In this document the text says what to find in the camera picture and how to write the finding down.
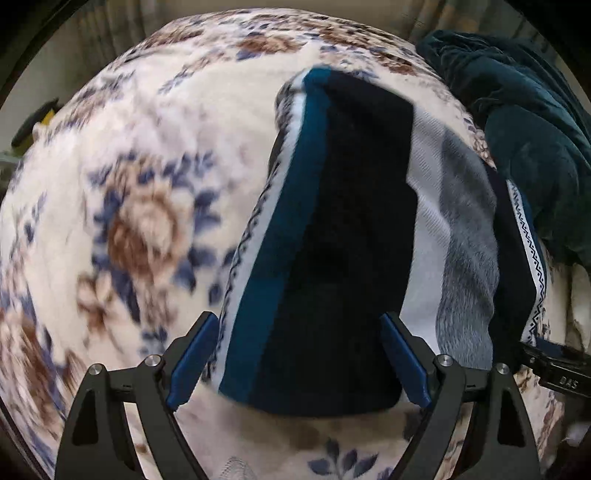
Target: blue leaf pattern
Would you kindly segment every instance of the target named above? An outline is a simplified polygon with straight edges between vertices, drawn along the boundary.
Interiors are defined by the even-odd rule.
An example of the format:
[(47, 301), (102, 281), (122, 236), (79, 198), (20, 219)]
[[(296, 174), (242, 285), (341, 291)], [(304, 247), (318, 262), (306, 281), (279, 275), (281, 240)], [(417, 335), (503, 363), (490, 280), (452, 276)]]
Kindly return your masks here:
[(394, 471), (393, 468), (390, 468), (390, 467), (385, 468), (380, 473), (378, 473), (378, 477), (376, 480), (389, 480), (390, 475), (392, 475), (393, 471)]
[(332, 471), (330, 470), (330, 463), (325, 458), (319, 458), (318, 460), (311, 460), (308, 462), (308, 466), (310, 470), (312, 470), (316, 475), (330, 475)]
[(121, 271), (117, 268), (111, 269), (111, 279), (113, 281), (113, 288), (123, 303), (127, 305), (129, 314), (135, 323), (139, 323), (139, 306), (138, 299), (135, 295), (134, 284), (127, 272)]
[(215, 251), (206, 247), (191, 247), (187, 257), (193, 268), (212, 267), (217, 261)]
[(343, 458), (343, 472), (348, 472), (357, 463), (357, 450), (352, 449)]
[(336, 464), (339, 459), (339, 442), (328, 439), (326, 441), (326, 453), (328, 454), (329, 458)]
[(177, 271), (174, 274), (174, 282), (177, 285), (185, 287), (188, 291), (193, 292), (197, 286), (193, 266), (189, 260), (182, 260), (177, 266)]
[(377, 459), (378, 454), (376, 453), (375, 455), (363, 458), (357, 462), (357, 464), (353, 467), (353, 478), (360, 477), (364, 473), (367, 473), (369, 470), (371, 470)]
[(378, 459), (376, 453), (358, 461), (357, 449), (353, 448), (339, 462), (340, 445), (337, 440), (332, 438), (328, 438), (324, 449), (328, 458), (312, 460), (308, 462), (308, 466), (317, 475), (333, 475), (337, 480), (362, 476), (374, 467)]
[(209, 305), (217, 305), (222, 299), (222, 288), (219, 283), (214, 283), (209, 287)]

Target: brown flower pattern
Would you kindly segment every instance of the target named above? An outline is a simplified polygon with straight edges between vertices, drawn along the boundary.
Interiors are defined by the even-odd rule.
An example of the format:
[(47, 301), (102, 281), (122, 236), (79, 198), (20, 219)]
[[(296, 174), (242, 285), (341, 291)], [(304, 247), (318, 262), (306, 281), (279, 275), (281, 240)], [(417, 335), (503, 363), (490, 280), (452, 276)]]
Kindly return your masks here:
[(293, 53), (302, 48), (303, 42), (286, 35), (254, 35), (237, 43), (237, 47), (253, 53)]
[(170, 278), (191, 244), (189, 212), (176, 209), (166, 190), (165, 186), (134, 190), (108, 233), (108, 254), (114, 266), (149, 283), (162, 276)]

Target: curtain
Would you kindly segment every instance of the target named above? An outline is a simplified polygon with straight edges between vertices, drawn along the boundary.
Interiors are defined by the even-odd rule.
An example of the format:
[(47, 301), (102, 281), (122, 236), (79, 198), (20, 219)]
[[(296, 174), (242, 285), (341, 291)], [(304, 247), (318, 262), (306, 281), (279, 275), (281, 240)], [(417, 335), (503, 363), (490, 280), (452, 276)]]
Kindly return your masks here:
[(76, 20), (94, 73), (164, 25), (159, 0), (91, 0)]
[(550, 60), (556, 52), (548, 41), (504, 0), (394, 0), (392, 32), (413, 43), (433, 30), (525, 38)]

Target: blue gripper pad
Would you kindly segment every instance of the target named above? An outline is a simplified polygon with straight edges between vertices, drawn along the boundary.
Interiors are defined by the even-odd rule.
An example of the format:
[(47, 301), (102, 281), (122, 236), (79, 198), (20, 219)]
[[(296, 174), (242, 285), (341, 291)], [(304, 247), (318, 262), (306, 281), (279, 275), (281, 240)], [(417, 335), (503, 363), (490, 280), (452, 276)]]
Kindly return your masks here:
[(219, 320), (211, 313), (173, 370), (170, 393), (166, 398), (166, 405), (170, 410), (176, 411), (189, 401), (203, 367), (217, 345), (218, 333)]
[(383, 314), (380, 321), (382, 346), (408, 399), (421, 408), (428, 407), (431, 404), (431, 396), (425, 369), (392, 323), (390, 316)]

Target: white stripe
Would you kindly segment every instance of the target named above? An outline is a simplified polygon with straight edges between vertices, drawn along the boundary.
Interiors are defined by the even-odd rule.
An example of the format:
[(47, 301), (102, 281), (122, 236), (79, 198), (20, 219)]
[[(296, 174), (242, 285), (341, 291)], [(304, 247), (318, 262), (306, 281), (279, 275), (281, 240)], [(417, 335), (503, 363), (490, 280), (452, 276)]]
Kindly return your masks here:
[(538, 333), (538, 321), (540, 320), (542, 304), (546, 295), (545, 272), (543, 270), (543, 264), (540, 261), (540, 253), (535, 247), (534, 235), (531, 233), (530, 226), (525, 217), (521, 193), (517, 186), (510, 180), (507, 180), (507, 187), (509, 190), (509, 197), (511, 198), (513, 213), (515, 215), (515, 221), (517, 222), (517, 228), (519, 229), (527, 261), (530, 265), (531, 278), (535, 284), (535, 302), (531, 309), (530, 317), (525, 324), (523, 333), (521, 334), (521, 341), (535, 346), (535, 337)]
[(258, 216), (258, 224), (252, 231), (252, 237), (247, 243), (246, 251), (242, 256), (242, 263), (236, 270), (236, 278), (234, 279), (234, 289), (227, 306), (225, 307), (225, 331), (221, 343), (218, 346), (215, 368), (212, 371), (211, 385), (217, 391), (222, 383), (224, 373), (226, 371), (226, 358), (228, 355), (228, 348), (232, 338), (232, 330), (234, 328), (234, 321), (238, 313), (238, 307), (244, 294), (244, 289), (251, 275), (252, 267), (255, 263), (258, 252), (261, 248), (265, 233), (281, 191), (285, 178), (290, 168), (291, 158), (296, 148), (296, 143), (300, 136), (300, 129), (304, 118), (304, 109), (306, 107), (306, 94), (301, 91), (302, 81), (307, 75), (308, 70), (302, 72), (292, 81), (292, 90), (300, 90), (293, 95), (293, 102), (291, 105), (290, 124), (285, 133), (281, 151), (277, 155), (279, 163), (274, 177), (272, 178), (271, 188), (267, 191), (267, 200), (265, 201), (262, 212)]
[(407, 183), (417, 193), (413, 261), (400, 319), (422, 337), (435, 354), (437, 312), (450, 242), (450, 227), (440, 211), (441, 146), (445, 127), (415, 106)]

